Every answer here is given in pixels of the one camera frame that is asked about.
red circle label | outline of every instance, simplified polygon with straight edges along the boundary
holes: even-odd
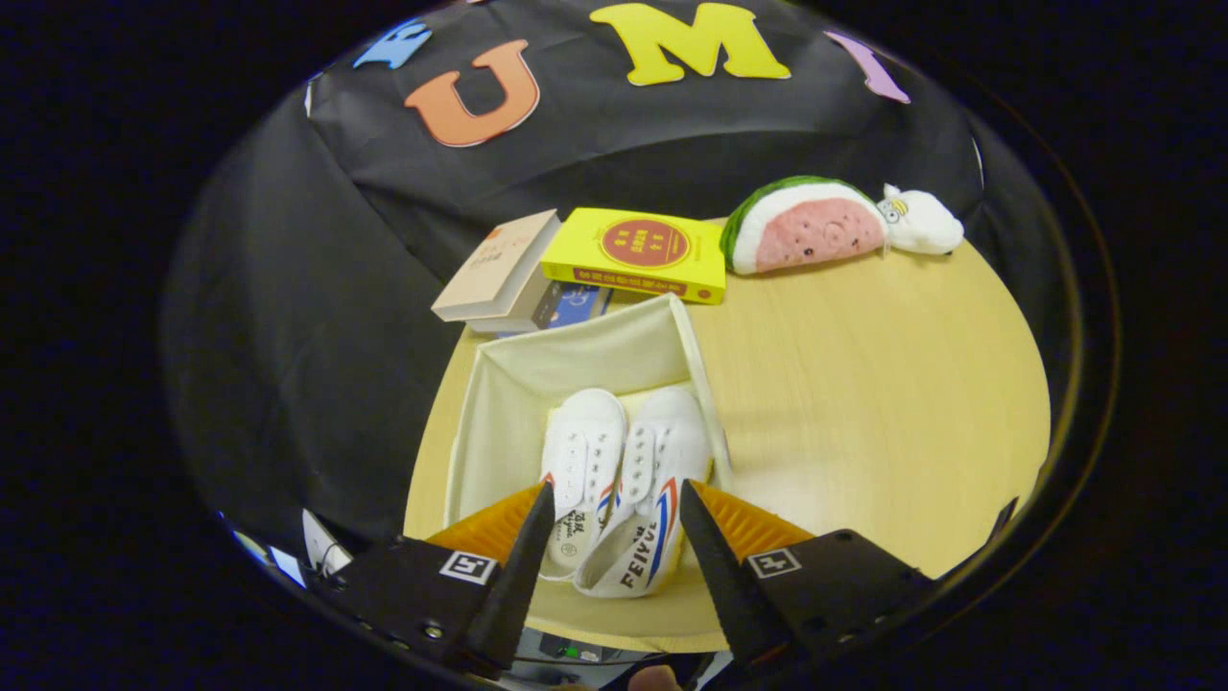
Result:
[[[686,234],[650,218],[620,221],[602,234],[605,255],[629,266],[661,268],[678,263],[690,250]]]

foam letter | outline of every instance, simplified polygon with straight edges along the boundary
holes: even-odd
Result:
[[[524,64],[519,39],[486,50],[473,60],[475,68],[490,68],[503,87],[503,102],[484,115],[474,115],[460,101],[453,85],[460,72],[451,71],[419,86],[405,98],[406,108],[418,108],[431,135],[446,146],[474,146],[524,122],[537,108],[542,92]]]
[[[695,10],[691,26],[642,2],[602,7],[588,18],[608,23],[618,32],[635,64],[626,79],[636,86],[683,79],[683,69],[666,60],[663,50],[669,50],[696,72],[712,76],[722,45],[729,56],[725,71],[733,76],[790,77],[788,68],[776,61],[755,28],[755,15],[743,7],[704,2]]]
[[[366,53],[354,60],[354,66],[357,69],[363,63],[383,61],[388,63],[389,70],[394,70],[404,65],[405,60],[413,56],[430,37],[431,32],[426,29],[425,25],[419,23],[418,20],[409,20],[372,43]]]
[[[894,98],[900,103],[912,102],[912,99],[909,98],[909,95],[895,85],[895,80],[892,79],[892,75],[887,74],[883,65],[879,64],[877,58],[874,58],[873,50],[849,38],[847,36],[840,36],[839,33],[833,33],[830,31],[824,31],[823,33],[828,34],[829,38],[844,47],[844,49],[852,55],[852,59],[857,60],[857,66],[860,66],[861,71],[866,75],[867,88],[879,96]]]

purple letter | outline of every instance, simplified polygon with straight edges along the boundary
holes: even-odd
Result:
[[[874,52],[866,48],[861,43],[849,38],[847,36],[840,36],[839,33],[833,33],[830,31],[824,31],[833,41],[844,47],[845,50],[852,55],[853,60],[857,60],[857,66],[861,71],[866,74],[866,87],[878,93],[879,96],[885,96],[888,98],[894,98],[900,103],[911,103],[909,95],[905,93],[895,81],[892,80],[892,75],[887,74],[883,65],[878,63],[874,58]]]

fabric storage box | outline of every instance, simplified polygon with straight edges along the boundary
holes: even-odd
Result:
[[[672,293],[575,325],[479,345],[448,469],[445,524],[538,482],[550,415],[591,387],[623,401],[628,420],[656,390],[680,385],[699,401],[712,447],[709,482],[729,490],[729,454],[717,421],[699,341],[686,307]],[[570,583],[538,581],[527,626],[597,644],[715,650],[725,647],[707,587],[689,542],[678,571],[656,595],[600,600]]]

letter m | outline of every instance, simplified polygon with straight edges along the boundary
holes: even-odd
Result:
[[[788,79],[788,68],[776,61],[755,28],[755,15],[747,9],[721,2],[704,2],[695,10],[695,23],[685,23],[642,2],[602,7],[588,15],[608,23],[631,55],[635,69],[626,79],[636,86],[679,81],[685,72],[666,59],[669,50],[704,76],[716,72],[716,60],[725,47],[725,71],[738,77]]]

